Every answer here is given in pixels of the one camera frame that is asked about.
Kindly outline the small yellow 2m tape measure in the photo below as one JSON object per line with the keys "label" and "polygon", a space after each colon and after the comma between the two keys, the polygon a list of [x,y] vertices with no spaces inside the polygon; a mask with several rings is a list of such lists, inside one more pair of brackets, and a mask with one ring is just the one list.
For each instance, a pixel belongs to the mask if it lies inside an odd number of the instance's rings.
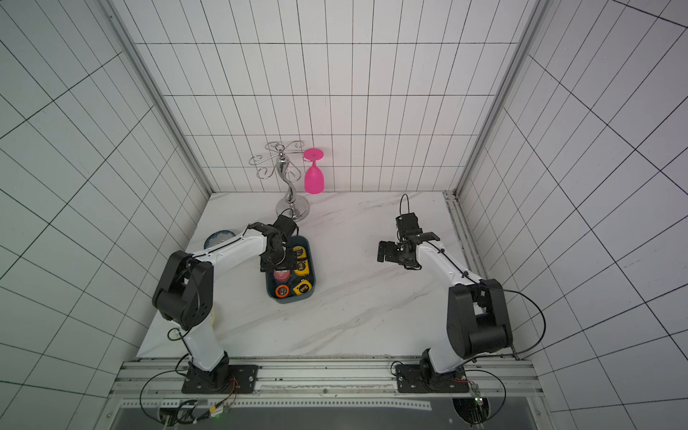
{"label": "small yellow 2m tape measure", "polygon": [[297,265],[296,265],[294,272],[299,277],[304,277],[304,276],[310,274],[308,261],[306,261],[306,260],[297,261]]}

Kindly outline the pink tape measure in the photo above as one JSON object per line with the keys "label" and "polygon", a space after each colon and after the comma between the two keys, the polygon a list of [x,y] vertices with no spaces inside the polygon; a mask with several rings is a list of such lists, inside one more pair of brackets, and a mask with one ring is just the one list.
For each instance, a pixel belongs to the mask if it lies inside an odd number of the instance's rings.
{"label": "pink tape measure", "polygon": [[279,284],[286,284],[291,278],[291,271],[290,270],[275,270],[273,272],[273,277],[275,281]]}

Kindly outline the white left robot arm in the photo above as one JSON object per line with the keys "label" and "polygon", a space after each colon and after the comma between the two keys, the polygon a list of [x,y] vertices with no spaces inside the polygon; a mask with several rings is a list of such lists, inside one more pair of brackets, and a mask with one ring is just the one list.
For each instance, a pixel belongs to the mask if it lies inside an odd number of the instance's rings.
{"label": "white left robot arm", "polygon": [[193,370],[203,376],[216,376],[229,366],[229,357],[210,323],[214,281],[256,256],[260,258],[261,272],[287,269],[295,260],[288,240],[296,231],[297,223],[281,215],[272,224],[251,223],[242,235],[213,247],[194,253],[177,251],[168,258],[152,305],[163,319],[182,331],[181,340]]}

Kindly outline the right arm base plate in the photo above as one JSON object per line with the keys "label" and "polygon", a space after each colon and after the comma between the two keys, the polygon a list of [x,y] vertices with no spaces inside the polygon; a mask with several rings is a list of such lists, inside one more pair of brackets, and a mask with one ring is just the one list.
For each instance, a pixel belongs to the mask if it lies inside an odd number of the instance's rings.
{"label": "right arm base plate", "polygon": [[437,374],[425,365],[406,365],[393,362],[391,372],[397,391],[405,394],[468,393],[469,381],[465,374],[449,372]]}

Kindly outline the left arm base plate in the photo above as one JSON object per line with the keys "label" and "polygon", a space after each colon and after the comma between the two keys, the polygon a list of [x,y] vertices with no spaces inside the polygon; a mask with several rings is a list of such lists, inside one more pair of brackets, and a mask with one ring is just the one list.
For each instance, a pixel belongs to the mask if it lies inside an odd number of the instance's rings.
{"label": "left arm base plate", "polygon": [[259,367],[256,365],[222,365],[213,371],[202,371],[191,365],[183,383],[183,394],[251,394],[254,392]]}

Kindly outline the yellow 3m tape measure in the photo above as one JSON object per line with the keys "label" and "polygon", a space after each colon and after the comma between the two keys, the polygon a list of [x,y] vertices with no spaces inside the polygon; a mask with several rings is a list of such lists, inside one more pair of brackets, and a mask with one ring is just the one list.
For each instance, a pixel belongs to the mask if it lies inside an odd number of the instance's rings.
{"label": "yellow 3m tape measure", "polygon": [[304,247],[301,247],[301,245],[296,245],[293,247],[293,252],[295,254],[295,258],[297,258],[297,261],[302,261],[307,259],[307,252]]}

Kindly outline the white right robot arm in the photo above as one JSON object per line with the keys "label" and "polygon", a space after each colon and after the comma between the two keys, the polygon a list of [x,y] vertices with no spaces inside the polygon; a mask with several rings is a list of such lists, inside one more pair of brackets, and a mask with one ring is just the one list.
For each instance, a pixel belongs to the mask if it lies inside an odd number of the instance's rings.
{"label": "white right robot arm", "polygon": [[444,338],[422,354],[420,374],[430,382],[473,358],[512,347],[512,327],[502,284],[484,279],[453,259],[433,233],[381,241],[377,261],[427,271],[447,297]]}

